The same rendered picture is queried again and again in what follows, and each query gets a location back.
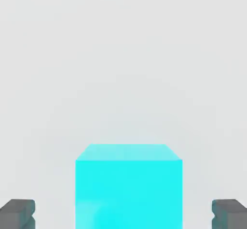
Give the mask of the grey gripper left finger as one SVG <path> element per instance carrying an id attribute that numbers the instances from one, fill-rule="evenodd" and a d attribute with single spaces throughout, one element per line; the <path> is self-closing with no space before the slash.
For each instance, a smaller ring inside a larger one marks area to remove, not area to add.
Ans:
<path id="1" fill-rule="evenodd" d="M 0 229 L 36 229 L 35 201 L 11 199 L 0 208 Z"/>

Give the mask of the small cyan cube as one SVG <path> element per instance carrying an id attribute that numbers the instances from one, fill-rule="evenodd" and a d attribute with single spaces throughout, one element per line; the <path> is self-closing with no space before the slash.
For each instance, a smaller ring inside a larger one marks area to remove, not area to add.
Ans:
<path id="1" fill-rule="evenodd" d="M 91 144 L 75 162 L 75 229 L 183 229 L 183 162 L 163 144 Z"/>

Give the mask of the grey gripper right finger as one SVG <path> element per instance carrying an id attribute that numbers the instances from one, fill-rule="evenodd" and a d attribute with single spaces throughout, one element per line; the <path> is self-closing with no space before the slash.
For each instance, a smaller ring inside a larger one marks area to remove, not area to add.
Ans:
<path id="1" fill-rule="evenodd" d="M 236 199 L 212 201 L 212 229 L 247 229 L 247 208 Z"/>

